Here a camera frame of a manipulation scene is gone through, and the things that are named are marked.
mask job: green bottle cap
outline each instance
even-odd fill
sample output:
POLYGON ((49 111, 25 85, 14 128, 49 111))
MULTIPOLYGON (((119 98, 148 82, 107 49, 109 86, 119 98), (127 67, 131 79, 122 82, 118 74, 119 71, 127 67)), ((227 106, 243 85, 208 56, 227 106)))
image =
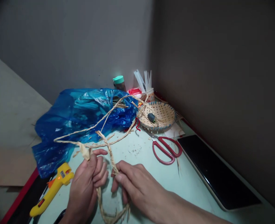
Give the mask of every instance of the green bottle cap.
POLYGON ((117 77, 113 78, 113 82, 115 84, 120 84, 120 83, 124 82, 124 77, 123 76, 117 76, 117 77))

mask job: scissor handle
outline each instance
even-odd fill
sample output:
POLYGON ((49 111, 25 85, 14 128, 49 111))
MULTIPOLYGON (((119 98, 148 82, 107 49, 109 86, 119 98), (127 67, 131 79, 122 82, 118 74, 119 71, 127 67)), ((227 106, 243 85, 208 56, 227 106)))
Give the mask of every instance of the scissor handle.
POLYGON ((171 154, 175 158, 178 158, 182 154, 183 149, 182 149, 181 145, 176 140, 174 140, 172 138, 164 137, 164 136, 158 137, 158 140, 171 152, 171 154), (167 140, 173 142, 179 149, 178 154, 175 151, 173 151, 173 149, 163 139, 167 139, 167 140))
POLYGON ((161 145, 159 145, 159 143, 157 141, 153 141, 152 148, 153 148, 153 152, 154 152, 156 159, 160 163, 162 163, 164 165, 171 165, 175 161, 175 157, 172 154, 170 154, 169 152, 167 152, 161 145), (155 152, 155 146, 157 146, 165 155, 167 155, 171 159, 171 161, 165 162, 165 161, 161 160, 155 152))

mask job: yellow glue gun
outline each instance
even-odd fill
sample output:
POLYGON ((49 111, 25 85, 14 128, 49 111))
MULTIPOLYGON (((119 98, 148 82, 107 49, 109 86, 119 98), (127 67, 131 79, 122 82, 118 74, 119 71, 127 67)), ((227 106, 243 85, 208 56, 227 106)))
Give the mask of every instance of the yellow glue gun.
POLYGON ((32 210, 30 211, 30 216, 35 217, 37 215, 41 215, 46 210, 61 186, 63 184, 68 185, 70 183, 70 180, 73 178, 74 173, 71 172, 70 166, 68 165, 68 163, 63 163, 57 169, 57 177, 48 183, 49 191, 41 199, 41 201, 39 201, 39 203, 32 208, 32 210))

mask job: red table edge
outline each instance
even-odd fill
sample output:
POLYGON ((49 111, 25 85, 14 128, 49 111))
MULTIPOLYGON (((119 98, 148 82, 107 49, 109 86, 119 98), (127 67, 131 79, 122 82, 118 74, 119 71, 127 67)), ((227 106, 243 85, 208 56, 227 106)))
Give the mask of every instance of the red table edge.
MULTIPOLYGON (((155 91, 155 95, 158 98, 164 100, 164 98, 156 91, 155 91)), ((211 144, 209 142, 207 142, 207 140, 184 117, 183 117, 182 121, 185 124, 187 124, 201 139, 203 139, 211 147, 211 144)), ((11 218, 11 216, 13 215, 13 213, 19 206, 20 202, 23 200, 24 196, 26 195, 26 193, 28 192, 28 190, 30 189, 30 187, 32 186, 33 182, 36 180, 38 175, 39 175, 39 173, 36 168, 34 170, 34 172, 32 173, 32 175, 30 176, 30 178, 28 179, 28 181, 26 182, 26 184, 24 185, 24 187, 21 189, 19 195, 17 196, 17 198, 15 199, 15 201, 13 202, 13 204, 7 211, 6 215, 1 220, 0 224, 6 224, 9 221, 9 219, 11 218)))
POLYGON ((19 206, 20 202, 23 200, 24 196, 26 195, 26 193, 28 192, 28 190, 30 189, 30 187, 32 186, 32 184, 34 183, 38 175, 39 175, 38 169, 36 168, 32 173, 32 175, 30 176, 30 178, 28 179, 28 181, 25 183, 25 185, 21 189, 21 191, 19 192, 17 198, 15 199, 15 201, 7 211, 6 215, 1 220, 0 224, 6 224, 9 221, 9 219, 11 218, 11 216, 19 206))

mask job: table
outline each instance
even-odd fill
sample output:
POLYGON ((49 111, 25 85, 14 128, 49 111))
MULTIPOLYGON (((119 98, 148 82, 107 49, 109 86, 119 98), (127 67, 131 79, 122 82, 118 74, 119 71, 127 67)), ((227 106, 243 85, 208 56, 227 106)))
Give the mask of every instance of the table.
MULTIPOLYGON (((185 132, 184 136, 194 135, 195 132, 184 122, 181 122, 182 129, 185 132)), ((182 154, 179 158, 181 172, 178 173, 177 163, 166 166, 158 162, 152 151, 152 140, 149 140, 149 135, 143 130, 138 131, 134 127, 135 132, 130 133, 123 140, 111 145, 115 162, 125 160, 131 164, 141 163, 151 173, 151 175, 167 190, 173 191, 187 201, 199 206, 200 208, 209 211, 216 216, 226 219, 235 224, 243 223, 275 223, 275 209, 259 195, 231 166, 229 166, 223 159, 222 161, 243 181, 250 190, 262 201, 261 205, 256 205, 248 208, 239 209, 234 212, 223 211, 204 185, 195 169, 182 154)), ((110 142, 120 138, 124 133, 115 131, 114 136, 109 140, 110 142)), ((74 149, 73 154, 78 151, 78 147, 74 149)), ((165 161, 169 160, 159 150, 156 151, 158 156, 165 161)), ((108 163, 108 170, 111 173, 112 167, 110 164, 109 155, 104 156, 108 163)), ((83 157, 79 153, 75 158, 71 157, 69 165, 75 172, 76 168, 83 161, 83 157)), ((112 178, 109 175, 107 184, 102 189, 103 205, 106 212, 114 214, 116 208, 118 211, 122 209, 121 189, 112 196, 111 194, 112 178)), ((41 215, 39 223, 53 224, 62 210, 67 206, 69 197, 70 184, 62 186, 55 198, 52 200, 46 211, 41 215)), ((92 223, 104 223, 100 214, 99 207, 92 223)), ((152 223, 144 215, 142 215, 136 208, 131 208, 131 215, 129 223, 152 223)))

